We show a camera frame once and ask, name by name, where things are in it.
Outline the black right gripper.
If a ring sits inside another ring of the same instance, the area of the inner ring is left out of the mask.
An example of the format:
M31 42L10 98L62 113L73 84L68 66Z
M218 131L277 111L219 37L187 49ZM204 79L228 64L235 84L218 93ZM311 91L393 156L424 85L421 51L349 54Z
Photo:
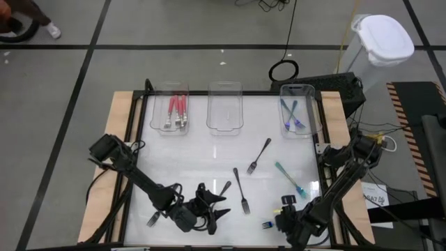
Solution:
M291 246L306 246L314 230L313 224L293 205L282 207L280 214L276 215L276 226L285 233Z

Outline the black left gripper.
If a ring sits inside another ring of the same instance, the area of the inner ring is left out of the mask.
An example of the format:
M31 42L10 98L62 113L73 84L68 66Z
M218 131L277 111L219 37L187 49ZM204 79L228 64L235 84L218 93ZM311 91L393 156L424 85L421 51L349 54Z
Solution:
M222 195L215 195L206 189L205 183L198 184L194 200L186 203L186 208L192 213L187 219L187 228L195 231L207 231L214 235L217 230L217 220L231 209L213 210L211 206L226 200Z

